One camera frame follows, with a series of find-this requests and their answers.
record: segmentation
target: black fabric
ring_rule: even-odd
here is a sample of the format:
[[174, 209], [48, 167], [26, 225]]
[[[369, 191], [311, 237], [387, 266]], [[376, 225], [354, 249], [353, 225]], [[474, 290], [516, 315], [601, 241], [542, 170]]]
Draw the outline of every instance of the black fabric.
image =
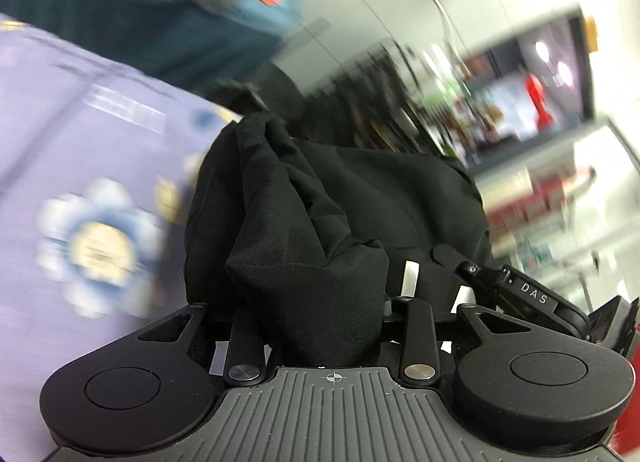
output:
[[[427, 265], [447, 243], [483, 263], [486, 228], [458, 163], [294, 141], [279, 118], [247, 116], [223, 130], [200, 170], [187, 296], [217, 310], [245, 299], [287, 362], [359, 365], [378, 351], [385, 290], [399, 292], [404, 262]], [[417, 295], [448, 311], [454, 281], [431, 267], [421, 267]]]

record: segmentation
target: gray ribbed plate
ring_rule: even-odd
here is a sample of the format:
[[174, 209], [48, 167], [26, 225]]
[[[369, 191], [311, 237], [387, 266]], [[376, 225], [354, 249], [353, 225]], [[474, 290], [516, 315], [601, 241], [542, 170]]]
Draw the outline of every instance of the gray ribbed plate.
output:
[[[197, 432], [127, 462], [532, 462], [476, 439], [432, 390], [408, 390], [386, 368], [280, 368], [230, 390]], [[47, 462], [113, 462], [60, 448]], [[604, 447], [555, 462], [618, 462]]]

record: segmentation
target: purple fabric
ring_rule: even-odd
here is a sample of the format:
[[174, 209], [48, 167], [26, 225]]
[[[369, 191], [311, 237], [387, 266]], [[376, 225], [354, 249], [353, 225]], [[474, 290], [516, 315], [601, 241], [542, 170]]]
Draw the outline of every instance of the purple fabric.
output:
[[[49, 375], [184, 304], [171, 202], [229, 113], [6, 20], [0, 15], [0, 456], [34, 462], [54, 448], [38, 409]], [[103, 238], [126, 252], [113, 257], [117, 265], [91, 257]], [[130, 302], [143, 285], [153, 299], [146, 307]]]

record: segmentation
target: black garment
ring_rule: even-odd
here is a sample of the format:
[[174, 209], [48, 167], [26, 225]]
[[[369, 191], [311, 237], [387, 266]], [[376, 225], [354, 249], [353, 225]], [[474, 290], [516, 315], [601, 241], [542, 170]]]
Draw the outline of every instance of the black garment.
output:
[[454, 161], [294, 141], [275, 116], [247, 116], [200, 170], [187, 296], [218, 310], [245, 299], [287, 362], [358, 365], [377, 352], [385, 289], [399, 293], [404, 262], [421, 263], [417, 296], [448, 311], [452, 278], [426, 267], [429, 252], [447, 243], [484, 263], [486, 229]]

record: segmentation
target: blue flower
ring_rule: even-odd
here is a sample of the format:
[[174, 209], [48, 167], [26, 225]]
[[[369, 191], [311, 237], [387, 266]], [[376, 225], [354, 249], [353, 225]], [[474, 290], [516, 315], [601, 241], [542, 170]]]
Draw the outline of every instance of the blue flower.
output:
[[146, 315], [163, 231], [155, 215], [133, 206], [122, 184], [100, 178], [84, 197], [65, 193], [44, 201], [38, 227], [44, 235], [38, 264], [65, 283], [79, 314]]

